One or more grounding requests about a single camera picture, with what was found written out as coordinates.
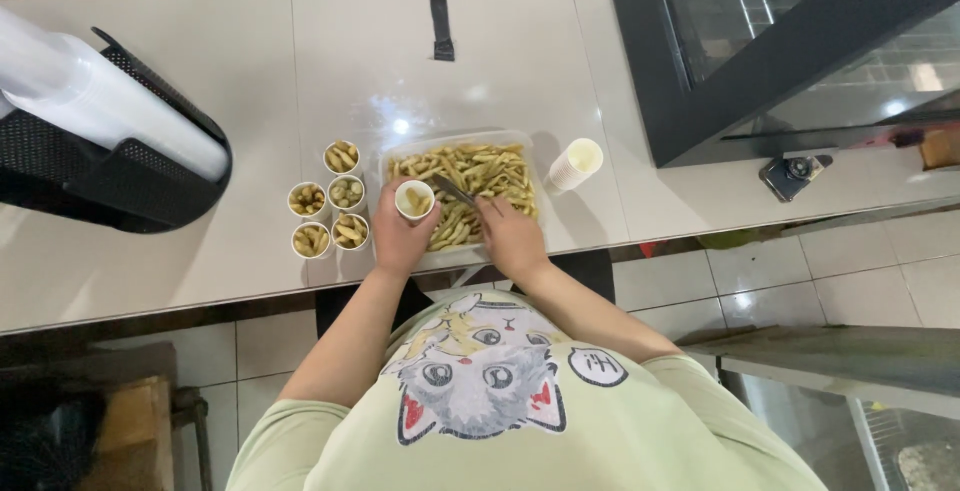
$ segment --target white paper cup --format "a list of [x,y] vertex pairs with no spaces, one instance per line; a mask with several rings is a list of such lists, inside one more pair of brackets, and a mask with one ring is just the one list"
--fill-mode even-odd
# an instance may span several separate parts
[[[290,207],[290,195],[293,195],[294,193],[299,195],[304,191],[304,187],[306,187],[307,185],[317,185],[318,190],[321,193],[323,193],[323,207],[320,208],[319,211],[316,211],[314,213],[299,214],[299,213],[296,213],[292,207]],[[317,222],[325,221],[327,217],[330,216],[330,211],[333,210],[333,206],[330,205],[329,196],[330,195],[327,194],[327,190],[321,187],[318,183],[314,183],[312,181],[305,181],[303,183],[298,183],[297,185],[294,186],[293,189],[290,189],[289,193],[287,193],[287,209],[290,210],[290,213],[293,213],[294,215],[296,215],[297,217],[300,217],[304,221],[317,221]]]
[[320,251],[320,253],[317,254],[316,256],[304,256],[300,254],[299,251],[297,251],[297,248],[294,246],[294,234],[297,233],[297,230],[303,229],[305,227],[317,227],[319,230],[322,230],[330,234],[330,230],[328,230],[327,227],[321,225],[320,223],[316,223],[314,221],[311,221],[309,223],[303,223],[299,227],[296,227],[293,233],[290,234],[290,247],[294,250],[294,252],[296,253],[296,256],[299,256],[300,258],[306,258],[307,260],[312,260],[314,258],[327,258],[331,254],[333,254],[333,250],[336,249],[336,246],[334,245],[332,234],[330,234],[330,241],[326,243],[326,249],[324,249],[323,251]]
[[[414,206],[410,203],[410,200],[407,199],[407,189],[413,189],[414,192],[420,196],[422,200],[424,197],[430,198],[430,207],[426,208],[426,212],[422,215],[410,215],[408,211],[413,211]],[[429,215],[430,210],[433,209],[434,202],[437,202],[437,197],[433,194],[433,189],[430,188],[426,183],[418,180],[411,179],[410,181],[404,181],[400,184],[400,187],[396,189],[396,196],[393,198],[393,205],[396,206],[396,211],[399,211],[400,214],[406,218],[408,221],[419,221],[420,219]]]
[[603,165],[603,150],[589,138],[578,138],[550,165],[547,183],[569,191],[583,183]]
[[[350,185],[353,185],[354,181],[359,181],[360,190],[363,193],[362,196],[360,197],[360,202],[357,202],[350,207],[340,207],[339,205],[337,205],[337,201],[334,200],[333,198],[333,184],[336,183],[337,181],[344,180],[344,179]],[[337,178],[333,178],[333,181],[330,181],[330,186],[326,189],[326,196],[328,198],[327,201],[332,202],[333,207],[341,210],[343,213],[357,213],[361,209],[363,209],[365,205],[367,205],[367,188],[363,184],[363,181],[360,181],[360,178],[356,178],[355,176],[339,176]]]
[[[347,144],[348,146],[356,146],[356,144],[354,144],[353,142],[347,142],[346,140],[341,140],[341,142],[346,142],[346,144]],[[327,146],[325,150],[323,150],[323,165],[326,166],[326,169],[327,169],[327,170],[330,170],[330,172],[332,172],[333,174],[335,174],[335,175],[337,175],[337,176],[356,176],[356,177],[359,178],[360,175],[363,174],[363,169],[360,168],[360,150],[359,150],[359,148],[357,149],[357,164],[356,164],[356,166],[354,166],[353,168],[347,170],[346,172],[337,172],[332,166],[330,166],[330,160],[327,159],[327,151],[328,151],[330,148],[333,148],[333,147],[336,146],[336,145],[337,145],[337,143],[336,143],[336,142],[333,142],[333,143],[331,143],[329,146]]]
[[[340,249],[342,249],[342,250],[344,250],[344,251],[360,251],[360,250],[362,250],[362,249],[366,249],[367,245],[370,244],[370,239],[371,239],[370,224],[367,223],[367,220],[366,220],[366,219],[364,219],[363,217],[360,217],[359,215],[356,215],[356,214],[353,214],[353,213],[348,213],[347,216],[350,217],[351,219],[354,219],[354,222],[356,222],[356,220],[359,219],[360,222],[363,223],[363,226],[366,227],[366,239],[363,240],[363,243],[361,243],[360,245],[358,245],[357,247],[354,247],[354,248],[352,248],[352,249],[348,249],[348,248],[340,245],[340,242],[337,241],[337,238],[336,238],[336,237],[333,238],[333,243],[334,243],[337,247],[339,247]],[[337,225],[337,221],[334,220],[334,221],[333,221],[333,231],[332,231],[331,233],[332,233],[332,234],[335,234],[336,236],[339,236],[339,235],[340,235],[340,232],[337,231],[336,225]]]

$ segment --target stack of plastic cups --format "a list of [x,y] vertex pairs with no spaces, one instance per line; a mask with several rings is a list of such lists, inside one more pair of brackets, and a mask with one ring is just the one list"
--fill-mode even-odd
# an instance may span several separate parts
[[87,43],[2,7],[0,90],[17,108],[108,150],[135,138],[209,181],[227,170],[222,146]]
[[600,170],[602,165],[600,146],[589,138],[578,138],[550,165],[543,188],[551,195],[569,191]]

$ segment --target black metal frame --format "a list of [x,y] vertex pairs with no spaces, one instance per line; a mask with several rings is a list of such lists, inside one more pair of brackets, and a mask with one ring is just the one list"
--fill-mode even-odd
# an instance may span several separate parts
[[[845,148],[894,121],[728,136],[798,92],[960,0],[801,0],[706,80],[692,84],[669,0],[613,0],[650,152],[658,167]],[[955,114],[944,114],[948,121]],[[925,125],[935,120],[919,118]],[[909,117],[895,122],[908,124]]]

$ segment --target cup of fried food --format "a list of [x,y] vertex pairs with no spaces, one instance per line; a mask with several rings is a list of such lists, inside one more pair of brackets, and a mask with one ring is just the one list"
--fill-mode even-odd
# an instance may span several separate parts
[[429,185],[418,179],[411,179],[404,181],[396,189],[393,205],[406,220],[415,223],[430,213],[435,201],[436,197]]
[[333,242],[344,251],[360,251],[370,242],[370,227],[359,215],[340,212],[333,223]]
[[[503,197],[513,209],[535,219],[538,211],[534,176],[522,151],[522,144],[451,144],[427,153],[389,159],[387,178],[410,176],[429,181],[431,176],[439,174],[475,197]],[[476,211],[436,185],[431,183],[429,187],[440,203],[440,219],[427,251],[448,251],[482,243],[483,230]]]
[[334,174],[360,176],[360,152],[353,142],[335,140],[323,152],[323,164]]
[[290,244],[296,254],[308,259],[327,258],[334,250],[327,227],[313,221],[296,227]]
[[367,191],[363,181],[354,176],[341,176],[330,181],[326,190],[333,206],[346,213],[356,213],[367,203]]
[[332,207],[327,200],[327,192],[311,181],[300,183],[290,190],[287,206],[294,215],[310,221],[326,219]]

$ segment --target white counter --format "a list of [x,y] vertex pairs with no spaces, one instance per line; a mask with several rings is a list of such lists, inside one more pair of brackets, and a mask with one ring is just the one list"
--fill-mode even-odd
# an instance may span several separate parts
[[[542,213],[561,252],[821,217],[960,194],[914,151],[856,151],[780,204],[765,161],[657,171],[610,0],[448,0],[454,63],[430,59],[428,0],[30,0],[3,5],[101,48],[97,26],[222,127],[235,154],[221,202],[189,227],[133,235],[0,205],[0,330],[243,300],[363,278],[373,248],[305,261],[290,251],[295,183],[326,184],[337,137],[384,144],[519,129],[537,171],[568,142],[604,168]],[[396,120],[409,125],[394,132]],[[375,181],[366,167],[366,182]],[[428,255],[421,268],[483,261]]]

